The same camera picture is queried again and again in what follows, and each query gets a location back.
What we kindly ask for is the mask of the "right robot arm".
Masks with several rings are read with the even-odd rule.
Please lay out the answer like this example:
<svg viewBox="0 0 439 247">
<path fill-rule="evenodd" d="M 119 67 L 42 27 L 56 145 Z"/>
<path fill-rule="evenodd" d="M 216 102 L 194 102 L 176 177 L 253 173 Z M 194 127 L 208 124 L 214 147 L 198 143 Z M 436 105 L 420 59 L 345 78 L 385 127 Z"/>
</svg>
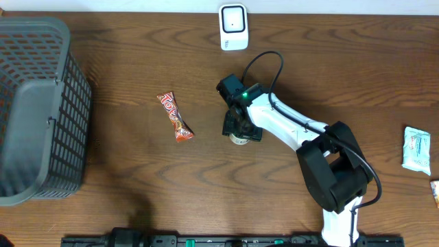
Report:
<svg viewBox="0 0 439 247">
<path fill-rule="evenodd" d="M 367 164 L 351 129 L 331 126 L 301 115 L 269 94 L 260 84 L 239 80 L 216 87 L 228 106 L 222 134 L 233 143 L 260 141 L 267 130 L 295 151 L 311 197 L 322 207 L 322 238 L 330 246 L 355 246 L 357 212 L 376 173 Z"/>
</svg>

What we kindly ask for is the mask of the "red chocolate bar wrapper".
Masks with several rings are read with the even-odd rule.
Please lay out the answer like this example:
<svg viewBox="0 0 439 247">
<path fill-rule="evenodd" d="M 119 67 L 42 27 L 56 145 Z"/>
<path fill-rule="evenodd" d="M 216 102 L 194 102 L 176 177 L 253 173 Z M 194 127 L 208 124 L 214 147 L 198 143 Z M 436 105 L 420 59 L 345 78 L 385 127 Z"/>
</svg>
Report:
<svg viewBox="0 0 439 247">
<path fill-rule="evenodd" d="M 169 120 L 173 124 L 176 141 L 181 142 L 193 138 L 194 133 L 189 129 L 180 115 L 174 92 L 160 93 L 157 95 L 157 98 L 163 105 Z"/>
</svg>

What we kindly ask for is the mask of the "orange snack packet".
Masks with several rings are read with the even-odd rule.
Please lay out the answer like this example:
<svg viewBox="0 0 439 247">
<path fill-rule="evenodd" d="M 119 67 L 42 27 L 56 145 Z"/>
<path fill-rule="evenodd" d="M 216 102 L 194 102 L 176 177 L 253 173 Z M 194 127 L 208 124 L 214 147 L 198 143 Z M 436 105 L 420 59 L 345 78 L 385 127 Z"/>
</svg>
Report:
<svg viewBox="0 0 439 247">
<path fill-rule="evenodd" d="M 437 208 L 439 208 L 439 181 L 438 180 L 431 181 L 430 186 L 436 206 Z"/>
</svg>

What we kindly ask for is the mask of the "green lid jar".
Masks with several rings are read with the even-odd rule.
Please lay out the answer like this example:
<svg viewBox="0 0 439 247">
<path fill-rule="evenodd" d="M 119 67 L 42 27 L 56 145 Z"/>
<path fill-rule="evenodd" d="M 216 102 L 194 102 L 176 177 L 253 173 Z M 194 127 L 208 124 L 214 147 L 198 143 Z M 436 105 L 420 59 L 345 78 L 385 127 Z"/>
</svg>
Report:
<svg viewBox="0 0 439 247">
<path fill-rule="evenodd" d="M 237 137 L 234 134 L 229 134 L 229 138 L 234 144 L 237 144 L 237 145 L 245 145 L 250 141 L 248 138 Z"/>
</svg>

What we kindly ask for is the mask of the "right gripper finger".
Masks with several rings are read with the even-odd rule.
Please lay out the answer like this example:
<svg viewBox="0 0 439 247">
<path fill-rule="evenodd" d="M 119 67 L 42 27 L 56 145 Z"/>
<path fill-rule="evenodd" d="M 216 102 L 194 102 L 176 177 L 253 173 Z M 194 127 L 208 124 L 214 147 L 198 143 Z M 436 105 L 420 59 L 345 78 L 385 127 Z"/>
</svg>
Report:
<svg viewBox="0 0 439 247">
<path fill-rule="evenodd" d="M 230 136 L 235 133 L 235 118 L 232 116 L 230 111 L 228 110 L 225 114 L 224 124 L 222 128 L 222 134 L 224 136 Z"/>
<path fill-rule="evenodd" d="M 259 127 L 249 128 L 247 130 L 242 130 L 240 137 L 249 141 L 260 142 L 263 134 L 263 129 Z"/>
</svg>

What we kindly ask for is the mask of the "teal wet wipes pack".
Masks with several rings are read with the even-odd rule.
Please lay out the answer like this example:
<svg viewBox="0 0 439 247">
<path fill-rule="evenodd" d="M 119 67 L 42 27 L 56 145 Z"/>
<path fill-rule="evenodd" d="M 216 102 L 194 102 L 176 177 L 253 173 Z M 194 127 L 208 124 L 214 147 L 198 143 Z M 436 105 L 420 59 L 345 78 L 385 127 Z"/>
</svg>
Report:
<svg viewBox="0 0 439 247">
<path fill-rule="evenodd" d="M 415 172 L 431 175 L 430 168 L 431 135 L 423 130 L 406 127 L 404 132 L 402 167 Z"/>
</svg>

